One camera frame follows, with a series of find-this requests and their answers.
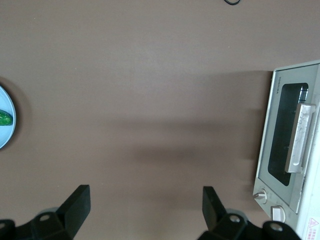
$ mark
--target toaster oven handle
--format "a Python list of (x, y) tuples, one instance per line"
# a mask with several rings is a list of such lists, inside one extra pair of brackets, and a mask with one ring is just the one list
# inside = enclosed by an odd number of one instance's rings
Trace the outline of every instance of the toaster oven handle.
[(296, 107), (288, 155), (285, 163), (287, 173), (301, 173), (312, 114), (316, 105), (299, 103)]

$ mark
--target toaster oven button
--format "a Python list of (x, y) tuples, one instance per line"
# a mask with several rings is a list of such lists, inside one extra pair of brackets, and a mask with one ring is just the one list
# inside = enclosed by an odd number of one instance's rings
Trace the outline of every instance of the toaster oven button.
[(265, 204), (267, 202), (267, 193), (264, 189), (260, 189), (259, 192), (253, 195), (253, 198)]
[(271, 207), (271, 220), (284, 223), (286, 221), (286, 213), (282, 206)]

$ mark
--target cable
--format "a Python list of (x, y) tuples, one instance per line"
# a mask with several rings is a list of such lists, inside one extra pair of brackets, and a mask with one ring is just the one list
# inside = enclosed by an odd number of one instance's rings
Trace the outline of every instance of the cable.
[(238, 0), (238, 1), (235, 1), (235, 2), (231, 2), (231, 1), (228, 1), (228, 0), (224, 0), (224, 1), (229, 5), (237, 5), (238, 3), (240, 3), (241, 0)]

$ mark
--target green food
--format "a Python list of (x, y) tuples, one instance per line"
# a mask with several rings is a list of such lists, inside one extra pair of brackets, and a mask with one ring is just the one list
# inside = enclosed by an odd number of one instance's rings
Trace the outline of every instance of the green food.
[(12, 116), (6, 111), (0, 110), (0, 126), (9, 126), (14, 123)]

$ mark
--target light blue plate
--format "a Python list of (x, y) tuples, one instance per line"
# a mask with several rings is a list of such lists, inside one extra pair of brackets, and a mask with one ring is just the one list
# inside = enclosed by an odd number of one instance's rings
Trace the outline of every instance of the light blue plate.
[(16, 110), (8, 93), (0, 86), (0, 110), (6, 111), (13, 118), (13, 124), (10, 126), (0, 126), (0, 149), (6, 145), (11, 138), (16, 127)]

